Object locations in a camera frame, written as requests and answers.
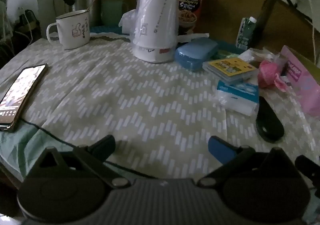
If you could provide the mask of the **blue white tissue pack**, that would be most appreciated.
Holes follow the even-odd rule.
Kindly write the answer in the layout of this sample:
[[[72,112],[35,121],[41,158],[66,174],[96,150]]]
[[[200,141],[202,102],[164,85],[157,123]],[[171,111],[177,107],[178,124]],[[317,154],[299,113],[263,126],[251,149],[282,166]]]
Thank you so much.
[[[215,100],[225,109],[253,116],[259,105],[259,87],[251,83],[234,85],[219,81],[216,87]]]

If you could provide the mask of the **pink knitted soft toy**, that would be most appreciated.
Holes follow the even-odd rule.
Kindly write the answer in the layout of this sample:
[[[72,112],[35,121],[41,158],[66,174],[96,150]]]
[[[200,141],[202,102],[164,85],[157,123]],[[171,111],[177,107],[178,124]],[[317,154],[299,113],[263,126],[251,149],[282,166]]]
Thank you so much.
[[[259,65],[258,86],[262,89],[276,87],[282,92],[287,91],[287,84],[281,79],[279,65],[264,60]]]

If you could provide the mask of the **yellow card box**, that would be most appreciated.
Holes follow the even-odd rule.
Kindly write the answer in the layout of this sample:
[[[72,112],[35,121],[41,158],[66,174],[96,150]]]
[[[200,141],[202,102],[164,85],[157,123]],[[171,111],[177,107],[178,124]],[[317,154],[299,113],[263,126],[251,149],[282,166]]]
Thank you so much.
[[[217,59],[202,64],[203,70],[227,84],[244,82],[257,76],[258,69],[238,57]]]

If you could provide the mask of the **blue plastic case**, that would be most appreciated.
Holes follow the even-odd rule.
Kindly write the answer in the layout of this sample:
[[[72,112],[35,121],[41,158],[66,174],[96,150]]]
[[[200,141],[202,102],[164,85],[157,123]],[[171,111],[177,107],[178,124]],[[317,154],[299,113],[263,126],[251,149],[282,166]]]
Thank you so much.
[[[216,41],[206,37],[194,39],[176,49],[174,60],[189,71],[197,71],[202,68],[218,51]]]

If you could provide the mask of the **pink macaron tin box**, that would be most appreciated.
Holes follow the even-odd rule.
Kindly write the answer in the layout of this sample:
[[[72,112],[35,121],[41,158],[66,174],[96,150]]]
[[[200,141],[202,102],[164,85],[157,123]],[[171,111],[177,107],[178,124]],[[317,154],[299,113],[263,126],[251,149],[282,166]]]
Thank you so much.
[[[304,113],[319,117],[319,68],[288,46],[280,53],[287,58],[286,77]]]

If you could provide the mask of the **patterned tablecloth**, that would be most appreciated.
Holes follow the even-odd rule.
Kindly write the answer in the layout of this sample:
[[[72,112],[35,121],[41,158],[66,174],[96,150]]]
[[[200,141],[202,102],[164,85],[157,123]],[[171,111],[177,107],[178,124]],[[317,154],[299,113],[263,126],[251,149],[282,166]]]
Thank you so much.
[[[124,40],[93,39],[64,50],[40,39],[1,69],[1,94],[27,66],[49,66],[12,133],[1,133],[1,161],[23,179],[46,147],[69,151],[106,135],[116,139],[109,163],[161,178],[199,179],[220,163],[211,136],[268,152],[253,118],[215,103],[217,79],[175,62],[135,58]]]

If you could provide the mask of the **smartphone with lit screen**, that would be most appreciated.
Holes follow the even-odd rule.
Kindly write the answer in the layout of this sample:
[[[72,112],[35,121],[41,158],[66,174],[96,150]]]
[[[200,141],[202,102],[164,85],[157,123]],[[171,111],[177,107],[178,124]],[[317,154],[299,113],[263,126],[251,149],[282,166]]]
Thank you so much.
[[[48,70],[48,64],[24,68],[1,100],[1,131],[12,131],[33,90]]]

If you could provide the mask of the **green drink carton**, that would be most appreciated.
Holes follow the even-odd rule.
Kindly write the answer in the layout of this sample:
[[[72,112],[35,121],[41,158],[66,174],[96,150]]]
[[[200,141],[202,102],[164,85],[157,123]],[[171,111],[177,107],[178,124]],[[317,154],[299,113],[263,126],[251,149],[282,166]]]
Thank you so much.
[[[254,17],[244,17],[241,20],[235,46],[238,49],[247,50],[253,35],[257,20]]]

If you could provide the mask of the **brown tray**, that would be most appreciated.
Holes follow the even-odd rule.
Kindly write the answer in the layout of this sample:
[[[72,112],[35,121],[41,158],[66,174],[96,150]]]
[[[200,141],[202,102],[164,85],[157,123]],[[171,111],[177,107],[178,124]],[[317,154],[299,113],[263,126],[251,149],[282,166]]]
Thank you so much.
[[[305,15],[282,0],[265,0],[251,39],[251,47],[273,52],[288,46],[310,61],[319,59],[319,31]]]

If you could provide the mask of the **white enamel mug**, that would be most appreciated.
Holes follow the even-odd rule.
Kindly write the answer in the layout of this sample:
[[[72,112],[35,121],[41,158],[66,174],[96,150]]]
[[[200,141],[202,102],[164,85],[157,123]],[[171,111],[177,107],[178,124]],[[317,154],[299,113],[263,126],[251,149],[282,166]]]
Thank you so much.
[[[56,22],[48,25],[46,37],[50,44],[50,28],[56,26],[59,42],[65,50],[72,50],[86,45],[90,41],[89,11],[87,9],[72,11],[60,15]]]

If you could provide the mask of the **white kettle in plastic bag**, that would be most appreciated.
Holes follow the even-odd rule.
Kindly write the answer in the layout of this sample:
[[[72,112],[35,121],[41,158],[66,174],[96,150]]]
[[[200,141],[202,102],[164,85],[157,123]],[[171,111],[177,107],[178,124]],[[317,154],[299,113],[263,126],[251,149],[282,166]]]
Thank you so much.
[[[174,60],[178,35],[178,0],[137,0],[136,9],[121,17],[133,55],[149,63]]]

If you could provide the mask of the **green cup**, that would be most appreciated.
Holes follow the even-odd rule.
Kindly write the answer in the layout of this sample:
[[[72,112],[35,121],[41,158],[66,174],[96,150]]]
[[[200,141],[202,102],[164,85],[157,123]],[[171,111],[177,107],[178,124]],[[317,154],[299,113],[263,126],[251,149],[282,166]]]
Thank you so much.
[[[101,19],[107,27],[117,27],[124,13],[128,11],[125,0],[103,0]]]

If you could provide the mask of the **red snack bag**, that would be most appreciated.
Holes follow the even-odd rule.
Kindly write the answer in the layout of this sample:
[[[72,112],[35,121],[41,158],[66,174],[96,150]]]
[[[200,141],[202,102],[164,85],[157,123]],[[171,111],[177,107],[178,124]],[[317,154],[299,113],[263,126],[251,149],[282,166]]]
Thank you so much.
[[[178,20],[180,35],[191,33],[200,18],[202,0],[179,0]]]

